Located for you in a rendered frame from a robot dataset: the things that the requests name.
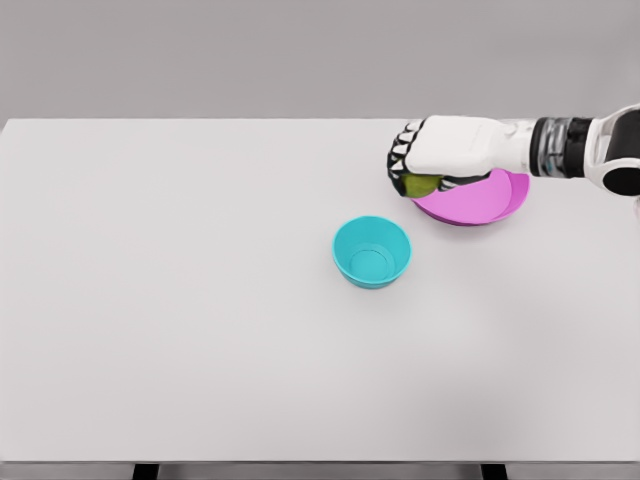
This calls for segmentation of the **blue bowl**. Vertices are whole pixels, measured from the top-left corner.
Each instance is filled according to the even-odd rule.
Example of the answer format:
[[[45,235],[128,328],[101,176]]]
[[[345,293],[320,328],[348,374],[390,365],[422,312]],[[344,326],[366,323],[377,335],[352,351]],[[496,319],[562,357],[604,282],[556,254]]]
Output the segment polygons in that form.
[[[335,232],[331,253],[340,274],[363,289],[381,289],[401,277],[412,260],[406,231],[385,217],[352,218]]]

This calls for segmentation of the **green apple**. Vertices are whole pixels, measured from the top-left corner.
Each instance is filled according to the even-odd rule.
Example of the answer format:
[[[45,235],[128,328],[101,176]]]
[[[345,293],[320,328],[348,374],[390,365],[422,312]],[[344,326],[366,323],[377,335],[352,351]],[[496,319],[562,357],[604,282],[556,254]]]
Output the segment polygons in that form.
[[[404,195],[408,198],[423,198],[440,188],[441,176],[406,174],[401,178]]]

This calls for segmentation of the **pink plate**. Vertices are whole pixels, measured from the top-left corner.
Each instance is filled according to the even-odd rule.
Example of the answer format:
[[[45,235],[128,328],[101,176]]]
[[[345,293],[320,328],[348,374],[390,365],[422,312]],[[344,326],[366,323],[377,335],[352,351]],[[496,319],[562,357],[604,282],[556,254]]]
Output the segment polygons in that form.
[[[527,199],[530,176],[493,170],[477,183],[436,191],[413,203],[432,218],[451,225],[480,226],[514,214]]]

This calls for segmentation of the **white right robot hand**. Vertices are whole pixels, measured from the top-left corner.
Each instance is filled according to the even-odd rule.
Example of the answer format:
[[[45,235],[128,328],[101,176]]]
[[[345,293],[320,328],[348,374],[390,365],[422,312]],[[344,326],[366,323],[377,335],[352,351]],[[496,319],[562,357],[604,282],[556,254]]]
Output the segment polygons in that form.
[[[433,115],[407,123],[387,154],[387,176],[404,195],[406,174],[441,176],[439,192],[489,177],[491,143],[498,122],[488,118]]]

